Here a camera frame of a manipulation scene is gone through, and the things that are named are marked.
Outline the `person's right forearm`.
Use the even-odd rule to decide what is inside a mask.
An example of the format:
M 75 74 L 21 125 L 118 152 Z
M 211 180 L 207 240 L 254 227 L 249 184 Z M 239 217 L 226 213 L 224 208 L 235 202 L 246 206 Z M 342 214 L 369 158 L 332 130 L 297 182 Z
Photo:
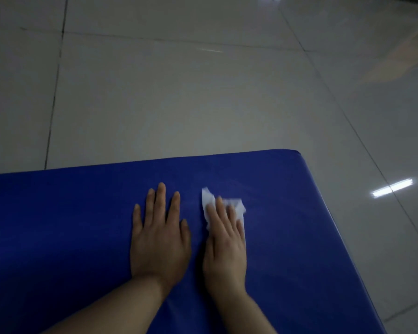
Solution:
M 228 334 L 278 334 L 245 290 L 222 292 L 212 298 Z

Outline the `person's left forearm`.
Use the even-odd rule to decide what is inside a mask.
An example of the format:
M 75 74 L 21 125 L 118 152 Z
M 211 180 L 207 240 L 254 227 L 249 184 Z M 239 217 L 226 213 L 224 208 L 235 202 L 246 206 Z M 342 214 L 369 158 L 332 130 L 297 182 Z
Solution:
M 136 276 L 41 334 L 146 334 L 172 288 L 161 275 Z

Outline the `person's left hand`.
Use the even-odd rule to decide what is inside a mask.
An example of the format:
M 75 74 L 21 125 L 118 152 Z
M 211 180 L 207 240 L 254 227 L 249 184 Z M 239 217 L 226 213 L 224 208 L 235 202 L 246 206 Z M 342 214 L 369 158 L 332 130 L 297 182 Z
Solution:
M 146 274 L 161 275 L 174 287 L 184 277 L 192 252 L 185 252 L 181 241 L 178 191 L 174 192 L 166 210 L 165 225 L 155 229 L 156 190 L 149 189 L 145 199 L 143 230 L 133 236 L 132 229 L 130 271 L 132 278 Z

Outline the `blue padded mat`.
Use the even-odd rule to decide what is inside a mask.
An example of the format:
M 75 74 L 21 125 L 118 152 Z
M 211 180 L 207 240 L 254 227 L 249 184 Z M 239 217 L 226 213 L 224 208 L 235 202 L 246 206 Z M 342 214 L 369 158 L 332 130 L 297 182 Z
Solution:
M 149 334 L 225 334 L 204 288 L 201 189 L 245 206 L 246 290 L 280 334 L 385 334 L 298 151 L 0 174 L 0 334 L 38 334 L 130 278 L 132 211 L 159 182 L 192 233 Z

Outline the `white wet wipe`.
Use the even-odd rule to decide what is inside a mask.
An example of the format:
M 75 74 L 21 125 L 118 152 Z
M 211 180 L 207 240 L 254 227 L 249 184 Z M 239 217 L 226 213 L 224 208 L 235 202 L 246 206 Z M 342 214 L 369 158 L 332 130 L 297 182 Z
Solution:
M 210 190 L 207 187 L 204 187 L 201 190 L 201 203 L 203 207 L 204 217 L 207 222 L 206 229 L 210 231 L 210 218 L 207 213 L 206 207 L 208 205 L 216 207 L 216 197 L 210 192 Z M 223 204 L 225 206 L 233 206 L 235 209 L 236 217 L 238 220 L 240 220 L 240 223 L 242 224 L 244 228 L 244 215 L 246 213 L 246 208 L 242 202 L 242 199 L 240 198 L 223 198 Z

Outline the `person's right hand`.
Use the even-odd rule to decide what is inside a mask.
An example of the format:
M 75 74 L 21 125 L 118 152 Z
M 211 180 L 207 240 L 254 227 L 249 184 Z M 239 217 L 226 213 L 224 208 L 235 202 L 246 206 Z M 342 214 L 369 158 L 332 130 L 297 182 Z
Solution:
M 208 205 L 206 210 L 210 218 L 209 234 L 214 240 L 214 266 L 210 273 L 203 273 L 206 289 L 211 297 L 222 292 L 245 290 L 246 248 L 237 231 L 235 210 L 234 235 L 221 230 L 216 208 Z

